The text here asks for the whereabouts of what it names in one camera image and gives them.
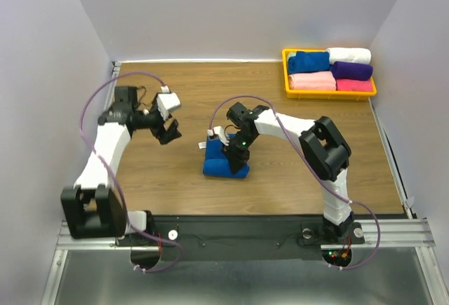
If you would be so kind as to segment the blue microfibre towel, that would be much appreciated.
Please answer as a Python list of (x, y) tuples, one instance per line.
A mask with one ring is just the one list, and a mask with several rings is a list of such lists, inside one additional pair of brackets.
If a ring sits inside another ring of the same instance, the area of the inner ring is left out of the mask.
[(286, 61), (288, 74), (324, 72), (330, 69), (330, 54), (327, 51), (298, 50), (289, 53)]

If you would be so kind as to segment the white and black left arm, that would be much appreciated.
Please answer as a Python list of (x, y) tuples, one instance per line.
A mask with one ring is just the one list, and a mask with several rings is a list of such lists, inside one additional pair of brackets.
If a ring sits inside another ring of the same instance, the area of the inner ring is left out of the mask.
[(62, 190), (60, 199), (74, 239), (110, 238), (132, 234), (142, 245), (156, 237), (146, 211), (129, 211), (116, 194), (116, 173), (133, 133), (149, 130), (160, 144), (181, 137), (172, 113), (179, 97), (164, 86), (148, 109), (140, 109), (135, 86), (117, 86), (113, 103), (98, 118), (97, 135), (87, 164), (75, 183)]

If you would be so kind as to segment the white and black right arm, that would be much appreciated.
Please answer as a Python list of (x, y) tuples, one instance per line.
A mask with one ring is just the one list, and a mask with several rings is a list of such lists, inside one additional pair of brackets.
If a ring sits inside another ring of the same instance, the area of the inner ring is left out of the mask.
[(248, 109), (240, 102), (229, 108), (227, 118), (238, 128), (233, 137), (222, 141), (222, 153), (232, 173), (248, 162), (249, 147), (257, 137), (269, 135), (289, 141), (321, 185), (325, 238), (338, 242), (348, 234), (354, 222), (347, 193), (351, 149), (330, 118), (295, 118), (263, 105)]

